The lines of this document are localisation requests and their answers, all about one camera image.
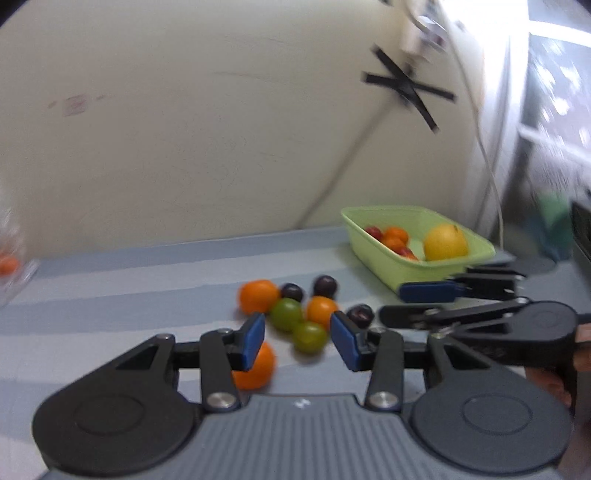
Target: green plastic basket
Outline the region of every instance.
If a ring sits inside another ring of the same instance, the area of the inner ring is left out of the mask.
[[[437,281],[459,273],[467,265],[482,263],[495,255],[495,247],[485,238],[432,210],[413,206],[348,207],[341,210],[351,248],[357,257],[388,287],[412,281]],[[450,260],[424,261],[423,238],[441,223],[455,223],[462,229],[470,253]],[[410,240],[408,247],[420,261],[403,258],[382,245],[363,229],[375,225],[404,228]]]

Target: beige wall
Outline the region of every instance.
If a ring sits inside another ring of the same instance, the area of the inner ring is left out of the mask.
[[[29,0],[0,28],[0,181],[40,256],[292,228],[390,94],[378,0]],[[480,72],[478,48],[471,69]],[[440,124],[396,106],[310,225],[347,205],[456,216],[473,126],[450,56],[421,67]],[[86,111],[63,101],[85,95]]]

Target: white cable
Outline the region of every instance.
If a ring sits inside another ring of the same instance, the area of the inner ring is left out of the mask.
[[[422,25],[422,24],[413,15],[413,11],[410,8],[408,0],[401,0],[401,1],[402,1],[402,5],[404,6],[404,11],[405,11],[406,15],[408,16],[408,18],[410,19],[410,21],[414,25],[416,25],[418,28],[423,30],[421,27],[419,27],[419,25]],[[486,169],[488,170],[488,174],[489,174],[489,184],[492,188],[492,191],[494,193],[495,200],[496,200],[496,212],[497,212],[497,217],[499,219],[499,247],[501,247],[501,250],[503,250],[503,248],[505,246],[505,224],[503,221],[501,195],[499,194],[499,190],[496,187],[495,173],[493,172],[491,161],[488,158],[488,155],[486,153],[486,149],[484,148],[484,142],[482,141],[482,134],[480,133],[480,118],[479,118],[479,112],[478,112],[478,110],[479,110],[478,105],[476,104],[476,101],[474,100],[474,94],[472,92],[472,88],[470,87],[470,81],[468,80],[466,68],[464,67],[464,64],[462,63],[462,61],[460,59],[460,54],[457,51],[456,43],[453,40],[449,18],[447,17],[447,14],[445,13],[445,10],[443,9],[443,5],[441,4],[441,0],[435,0],[435,1],[437,1],[439,3],[441,16],[443,17],[443,20],[444,20],[443,27],[447,31],[447,42],[449,44],[450,51],[452,52],[452,55],[453,55],[453,57],[457,63],[457,66],[460,70],[462,82],[463,82],[464,87],[466,88],[466,91],[468,94],[468,100],[470,103],[470,110],[472,111],[472,116],[474,119],[474,126],[475,126],[475,132],[476,132],[476,142],[478,143],[480,153],[482,154],[482,158],[484,159],[484,163],[486,164]]]

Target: green lime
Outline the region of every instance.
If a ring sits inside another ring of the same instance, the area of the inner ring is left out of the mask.
[[[295,327],[292,340],[296,350],[314,355],[322,351],[329,340],[329,334],[318,323],[302,322]]]
[[[292,332],[296,325],[304,321],[304,312],[299,301],[281,299],[271,309],[269,319],[277,330]]]

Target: clear plastic bag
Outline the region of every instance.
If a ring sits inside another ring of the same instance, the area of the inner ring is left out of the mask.
[[[0,307],[22,290],[39,266],[37,260],[25,260],[22,232],[5,197],[0,188]]]

